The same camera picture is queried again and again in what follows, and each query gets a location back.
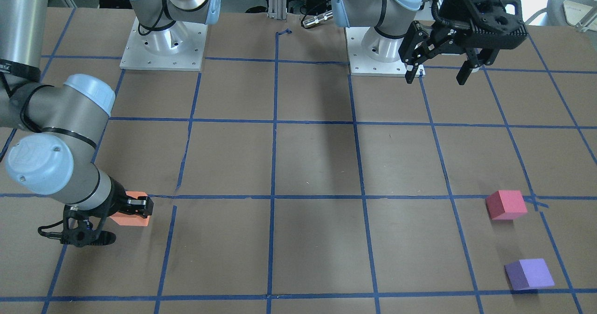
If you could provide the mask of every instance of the blue tape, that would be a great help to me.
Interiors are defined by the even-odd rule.
[[[356,106],[354,105],[354,91],[352,77],[348,75],[348,90],[350,95],[350,109],[352,112],[352,127],[354,130],[354,144],[356,145],[356,162],[359,169],[359,183],[361,186],[361,199],[363,203],[363,218],[365,222],[365,236],[367,238],[367,252],[369,254],[369,268],[371,269],[371,283],[373,284],[373,295],[375,298],[375,312],[381,314],[382,308],[379,303],[379,289],[377,288],[377,272],[375,271],[375,259],[373,257],[373,243],[371,242],[371,228],[369,226],[369,212],[367,210],[367,198],[365,193],[365,178],[363,175],[363,163],[361,158],[361,144],[359,142],[359,129],[356,124]]]
[[[153,314],[159,314],[160,301],[164,292],[164,282],[166,281],[166,271],[168,270],[168,260],[170,259],[170,247],[172,246],[172,237],[174,234],[174,225],[176,223],[176,212],[178,207],[172,206],[172,216],[170,218],[170,228],[168,229],[168,240],[166,241],[166,250],[164,251],[164,261],[162,262],[162,273],[160,274],[160,284],[158,285],[158,296],[156,297]]]
[[[180,161],[179,178],[176,182],[175,191],[178,191],[183,184],[183,175],[185,173],[186,157],[188,154],[188,144],[190,143],[190,136],[193,131],[193,116],[194,116],[194,111],[197,108],[197,99],[199,97],[200,87],[201,87],[201,73],[199,73],[197,75],[197,82],[196,82],[195,89],[194,89],[193,104],[191,105],[190,116],[188,117],[188,128],[187,128],[188,134],[187,134],[187,142],[185,145],[185,153],[183,154],[183,159]]]
[[[423,99],[425,101],[425,107],[427,109],[427,116],[429,116],[429,122],[431,123],[431,131],[433,132],[433,139],[435,140],[437,154],[439,155],[439,162],[442,165],[442,172],[444,173],[446,189],[448,190],[448,195],[450,197],[450,203],[452,204],[452,211],[454,212],[454,218],[456,219],[456,225],[458,227],[460,241],[462,243],[462,248],[465,251],[466,264],[469,268],[469,274],[471,275],[471,282],[473,284],[473,290],[475,291],[475,298],[477,300],[477,306],[479,307],[479,314],[484,314],[483,304],[481,303],[481,298],[479,295],[479,287],[477,286],[477,280],[475,278],[475,271],[473,270],[473,264],[471,262],[471,255],[469,254],[469,249],[466,244],[465,232],[462,228],[460,216],[458,215],[458,208],[456,206],[456,201],[454,201],[452,188],[450,186],[450,179],[448,178],[448,171],[446,169],[446,165],[444,162],[444,155],[442,154],[442,148],[439,145],[439,137],[437,137],[437,131],[435,129],[435,124],[433,123],[433,117],[431,116],[431,108],[429,106],[429,100],[427,99],[427,93],[425,91],[425,85],[423,83],[423,78],[422,77],[418,78],[418,81],[421,86],[421,91],[423,92]]]
[[[556,257],[558,258],[560,267],[562,268],[563,276],[566,279],[566,284],[568,284],[569,291],[572,294],[574,303],[576,304],[576,309],[578,310],[578,314],[583,314],[583,310],[582,310],[582,308],[580,308],[580,303],[578,302],[578,298],[576,297],[576,292],[574,291],[572,282],[570,281],[568,271],[566,270],[566,266],[563,263],[563,259],[559,253],[558,246],[556,245],[556,241],[554,240],[554,235],[552,235],[552,231],[549,228],[548,221],[545,218],[545,214],[543,213],[543,211],[540,211],[539,214],[541,215],[541,219],[543,220],[543,225],[545,225],[545,230],[548,232],[549,241],[552,243],[552,247],[554,248],[554,252],[556,254]]]

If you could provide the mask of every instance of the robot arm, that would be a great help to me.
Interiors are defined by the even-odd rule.
[[[0,1],[12,8],[2,13],[0,26],[0,37],[7,38],[0,49],[0,126],[35,133],[9,151],[7,172],[32,192],[66,205],[62,221],[40,227],[40,235],[75,246],[111,244],[116,236],[102,230],[108,216],[124,212],[146,218],[153,209],[150,199],[128,197],[121,184],[91,163],[114,92],[82,74],[70,76],[62,87],[39,83],[39,29],[47,0]],[[100,218],[95,229],[90,216]],[[42,231],[60,224],[60,233]]]
[[[527,37],[521,0],[444,0],[441,8],[433,0],[431,27],[413,21],[422,1],[332,0],[333,17],[340,27],[371,27],[362,42],[365,52],[382,63],[403,61],[408,83],[427,59],[447,53],[466,54],[456,77],[463,85],[501,49],[514,49]]]
[[[521,0],[444,0],[441,8],[438,4],[439,0],[433,0],[431,6],[435,23],[427,27],[412,22],[400,46],[399,53],[409,66],[442,53],[466,54],[467,61],[456,76],[463,85],[472,72],[493,64],[501,49],[514,49],[527,37]],[[414,70],[407,72],[408,83],[416,76]]]

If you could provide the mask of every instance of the floor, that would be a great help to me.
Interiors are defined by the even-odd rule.
[[[203,71],[121,71],[131,10],[49,8],[43,81],[118,97],[95,163],[155,202],[110,246],[37,235],[62,206],[0,173],[0,312],[597,312],[597,54],[566,27],[455,80],[349,75],[343,31],[222,14]],[[4,150],[22,131],[0,129]],[[484,198],[529,213],[491,221]],[[546,260],[556,286],[510,291]]]

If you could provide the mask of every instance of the black band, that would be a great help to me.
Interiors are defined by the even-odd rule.
[[[382,25],[383,21],[386,19],[386,9],[388,8],[388,0],[382,0],[382,14],[379,17],[379,22],[375,27],[379,27]]]
[[[397,40],[399,38],[403,38],[406,36],[406,34],[403,35],[390,35],[390,34],[386,34],[384,32],[382,32],[381,29],[379,29],[378,27],[375,27],[375,32],[377,32],[379,35],[381,35],[384,38],[391,38],[392,40]]]
[[[97,189],[100,187],[100,181],[102,180],[102,174],[100,174],[100,170],[97,167],[96,167],[96,171],[97,171],[97,183],[96,183],[96,187],[93,189],[93,191],[91,191],[91,193],[89,193],[89,195],[87,195],[86,198],[82,199],[79,202],[71,203],[71,204],[69,204],[69,206],[81,204],[81,203],[87,201],[90,197],[92,197],[92,195],[94,195],[96,193]]]
[[[0,59],[0,72],[25,78],[32,82],[39,82],[41,77],[39,68],[5,59]]]
[[[175,20],[171,21],[168,25],[164,25],[162,27],[147,27],[144,25],[141,25],[141,23],[139,23],[139,25],[145,29],[147,29],[150,32],[159,32],[159,31],[165,31],[166,29],[169,29],[170,27],[172,27],[174,24],[176,23]]]
[[[94,150],[97,148],[97,145],[95,142],[93,142],[93,140],[91,140],[85,136],[82,136],[78,133],[74,133],[73,131],[68,131],[65,129],[61,129],[59,127],[44,127],[43,129],[41,129],[41,132],[43,132],[43,133],[59,133],[59,134],[68,135],[69,137],[79,139],[79,140],[89,144],[89,146],[93,147]]]

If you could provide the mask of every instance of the orange block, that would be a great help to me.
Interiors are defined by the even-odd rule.
[[[143,191],[128,191],[126,195],[138,199],[141,196],[147,196],[147,193],[143,193]],[[151,216],[147,216],[147,218],[143,218],[137,215],[127,215],[122,214],[121,212],[117,212],[114,215],[110,216],[118,225],[127,225],[131,227],[146,227],[149,225],[149,218]]]

